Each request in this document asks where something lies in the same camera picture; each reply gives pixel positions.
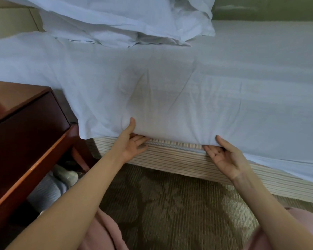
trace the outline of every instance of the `beige headboard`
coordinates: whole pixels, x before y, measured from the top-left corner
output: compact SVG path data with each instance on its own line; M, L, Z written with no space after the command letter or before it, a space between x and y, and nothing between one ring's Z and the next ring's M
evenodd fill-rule
M43 31L37 9L0 0L0 38L32 31Z

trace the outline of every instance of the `striped bed base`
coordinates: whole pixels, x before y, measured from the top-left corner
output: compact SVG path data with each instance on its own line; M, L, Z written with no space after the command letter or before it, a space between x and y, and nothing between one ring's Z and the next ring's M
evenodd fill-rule
M112 147L115 140L107 137L93 138L87 140L87 144L92 154L100 157ZM206 156L200 145L161 140L151 140L148 144L149 149L133 158L131 164L231 184ZM272 194L313 203L312 182L262 165L251 164L251 166Z

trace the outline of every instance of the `white bed sheet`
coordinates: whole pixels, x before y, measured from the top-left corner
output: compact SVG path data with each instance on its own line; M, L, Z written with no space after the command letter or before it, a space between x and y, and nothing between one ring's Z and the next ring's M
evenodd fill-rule
M215 145L313 182L313 22L216 21L191 47L0 40L0 80L62 89L82 138L136 132Z

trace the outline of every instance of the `nightstand drawer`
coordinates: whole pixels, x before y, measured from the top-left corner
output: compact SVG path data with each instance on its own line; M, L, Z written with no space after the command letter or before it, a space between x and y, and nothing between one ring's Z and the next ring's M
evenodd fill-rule
M0 120L0 198L69 127L51 92Z

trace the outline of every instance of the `person's left hand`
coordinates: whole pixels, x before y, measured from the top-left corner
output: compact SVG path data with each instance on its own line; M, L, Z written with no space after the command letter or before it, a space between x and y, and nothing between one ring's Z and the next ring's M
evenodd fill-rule
M136 155L145 152L148 148L147 145L142 146L142 144L148 141L150 138L133 134L134 128L135 119L131 118L129 126L124 131L122 131L110 149L110 152L113 152L116 156L119 156L123 164L130 161Z

